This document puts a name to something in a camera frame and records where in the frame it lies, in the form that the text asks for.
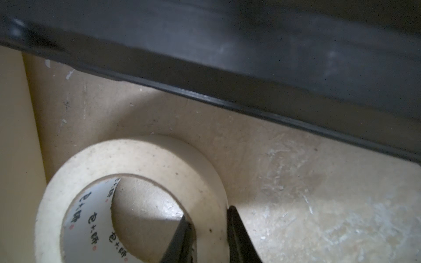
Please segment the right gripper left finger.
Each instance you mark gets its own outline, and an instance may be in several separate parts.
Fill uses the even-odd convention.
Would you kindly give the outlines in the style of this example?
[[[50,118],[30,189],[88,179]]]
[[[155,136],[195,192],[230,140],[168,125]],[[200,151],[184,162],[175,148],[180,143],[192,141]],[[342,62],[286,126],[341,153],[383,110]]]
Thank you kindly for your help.
[[[160,263],[192,263],[193,241],[192,224],[183,216]]]

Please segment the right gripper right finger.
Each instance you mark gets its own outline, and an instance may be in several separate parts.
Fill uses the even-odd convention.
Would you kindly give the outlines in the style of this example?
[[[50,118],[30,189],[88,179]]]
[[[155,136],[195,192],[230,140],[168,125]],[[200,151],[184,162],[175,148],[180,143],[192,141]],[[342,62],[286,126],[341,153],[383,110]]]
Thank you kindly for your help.
[[[227,211],[228,243],[231,263],[262,263],[234,206]]]

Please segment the masking tape roll seven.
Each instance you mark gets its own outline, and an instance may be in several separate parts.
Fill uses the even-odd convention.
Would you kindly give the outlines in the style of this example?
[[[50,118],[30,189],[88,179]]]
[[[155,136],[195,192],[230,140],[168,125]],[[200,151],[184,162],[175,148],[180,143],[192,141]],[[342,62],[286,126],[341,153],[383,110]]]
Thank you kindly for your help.
[[[175,199],[194,229],[194,260],[229,262],[228,199],[220,176],[195,148],[161,135],[104,141],[61,166],[39,205],[36,261],[138,262],[111,220],[112,199],[125,175],[150,181]]]

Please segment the white plastic storage box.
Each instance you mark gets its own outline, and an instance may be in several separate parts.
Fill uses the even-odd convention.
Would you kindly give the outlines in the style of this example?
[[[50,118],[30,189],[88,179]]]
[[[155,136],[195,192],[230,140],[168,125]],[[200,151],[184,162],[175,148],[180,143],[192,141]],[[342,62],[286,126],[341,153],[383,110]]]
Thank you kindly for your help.
[[[35,262],[35,221],[45,188],[23,56],[1,47],[1,262]]]

